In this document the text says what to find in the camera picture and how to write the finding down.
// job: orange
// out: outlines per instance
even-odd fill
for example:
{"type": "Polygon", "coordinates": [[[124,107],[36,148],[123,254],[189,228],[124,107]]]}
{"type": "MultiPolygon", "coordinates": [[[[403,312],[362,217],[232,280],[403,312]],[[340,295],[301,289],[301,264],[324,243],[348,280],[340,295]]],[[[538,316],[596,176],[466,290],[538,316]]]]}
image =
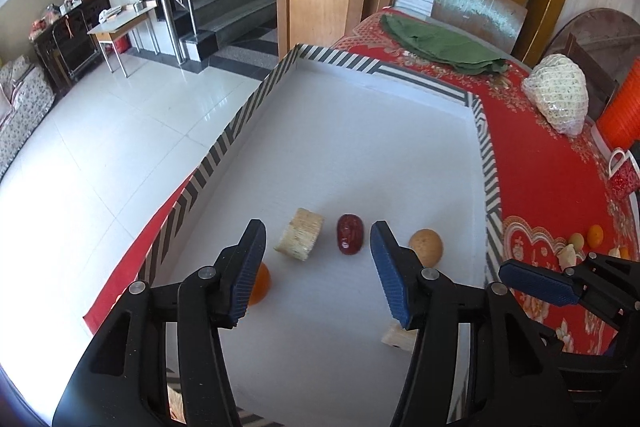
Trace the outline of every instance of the orange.
{"type": "Polygon", "coordinates": [[[255,276],[254,289],[249,297],[249,306],[257,304],[265,298],[271,288],[271,274],[265,263],[260,263],[258,275],[255,276]]]}
{"type": "Polygon", "coordinates": [[[587,232],[587,244],[590,248],[599,247],[604,240],[604,231],[600,225],[591,225],[587,232]]]}

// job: white foam fruit net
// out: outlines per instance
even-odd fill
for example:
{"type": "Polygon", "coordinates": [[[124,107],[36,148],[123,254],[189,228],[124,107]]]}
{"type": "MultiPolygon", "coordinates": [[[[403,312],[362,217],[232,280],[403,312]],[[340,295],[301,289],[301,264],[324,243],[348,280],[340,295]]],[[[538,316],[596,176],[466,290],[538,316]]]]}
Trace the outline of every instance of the white foam fruit net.
{"type": "Polygon", "coordinates": [[[523,81],[522,90],[556,131],[567,136],[581,133],[589,95],[584,73],[570,58],[546,56],[523,81]]]}

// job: metal pin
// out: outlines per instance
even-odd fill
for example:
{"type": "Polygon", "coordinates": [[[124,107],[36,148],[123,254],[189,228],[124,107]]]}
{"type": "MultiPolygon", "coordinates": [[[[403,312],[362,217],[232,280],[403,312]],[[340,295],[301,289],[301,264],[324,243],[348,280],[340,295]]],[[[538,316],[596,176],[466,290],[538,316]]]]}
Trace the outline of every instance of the metal pin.
{"type": "Polygon", "coordinates": [[[438,277],[440,277],[440,272],[435,268],[422,268],[420,275],[422,275],[423,279],[427,279],[428,281],[434,281],[438,277]]]}
{"type": "Polygon", "coordinates": [[[135,281],[129,285],[129,293],[133,295],[138,295],[142,293],[146,288],[146,284],[144,281],[135,281]]]}
{"type": "Polygon", "coordinates": [[[507,286],[505,286],[501,282],[494,282],[491,285],[491,291],[494,292],[496,295],[507,295],[507,292],[509,291],[509,289],[507,288],[507,286]]]}
{"type": "Polygon", "coordinates": [[[198,270],[198,277],[201,279],[213,279],[216,275],[216,269],[212,266],[203,266],[198,270]]]}

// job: wooden chair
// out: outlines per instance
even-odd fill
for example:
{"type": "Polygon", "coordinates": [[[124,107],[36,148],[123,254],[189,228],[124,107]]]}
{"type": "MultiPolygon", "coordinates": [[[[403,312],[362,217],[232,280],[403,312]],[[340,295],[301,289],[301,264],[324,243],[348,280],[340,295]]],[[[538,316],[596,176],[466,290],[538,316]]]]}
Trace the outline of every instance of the wooden chair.
{"type": "Polygon", "coordinates": [[[511,54],[527,9],[512,0],[433,0],[431,17],[511,54]]]}
{"type": "Polygon", "coordinates": [[[569,33],[564,50],[561,53],[578,64],[578,67],[584,73],[587,81],[587,92],[589,93],[587,115],[591,120],[596,121],[618,92],[618,89],[620,89],[620,84],[611,78],[593,57],[580,47],[574,34],[569,33]]]}

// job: white tray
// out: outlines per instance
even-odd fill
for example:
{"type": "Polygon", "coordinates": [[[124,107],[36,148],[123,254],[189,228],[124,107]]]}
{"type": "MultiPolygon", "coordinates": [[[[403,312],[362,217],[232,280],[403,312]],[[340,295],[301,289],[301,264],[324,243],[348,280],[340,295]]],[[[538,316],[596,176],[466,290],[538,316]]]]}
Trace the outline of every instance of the white tray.
{"type": "MultiPolygon", "coordinates": [[[[435,229],[445,246],[437,268],[481,286],[486,227],[499,214],[492,155],[477,97],[372,58],[300,46],[212,147],[141,275],[154,285],[181,281],[261,219],[273,286],[235,330],[221,330],[237,404],[288,427],[388,426],[410,354],[381,342],[393,320],[370,226],[386,220],[404,245],[416,230],[435,229]],[[497,201],[489,212],[488,200],[497,201]],[[305,263],[273,250],[299,206],[325,217],[305,263]],[[366,227],[353,256],[337,248],[345,213],[366,227]]],[[[167,365],[177,371],[174,331],[167,365]]],[[[458,360],[454,396],[468,365],[464,327],[458,360]]]]}

